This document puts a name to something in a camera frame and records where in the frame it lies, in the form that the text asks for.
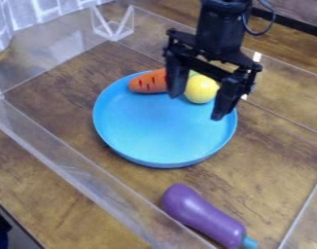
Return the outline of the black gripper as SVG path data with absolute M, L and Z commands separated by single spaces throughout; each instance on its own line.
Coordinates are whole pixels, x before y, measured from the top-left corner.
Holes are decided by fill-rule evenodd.
M 238 66 L 237 71 L 253 76 L 262 70 L 241 51 L 245 33 L 249 29 L 251 0 L 201 0 L 201 15 L 194 34 L 174 28 L 166 31 L 168 37 L 163 50 L 166 64 L 167 94 L 179 96 L 186 89 L 191 70 L 222 80 L 215 95 L 211 119 L 221 121 L 234 110 L 241 97 L 250 93 L 253 81 L 209 64 L 221 61 Z

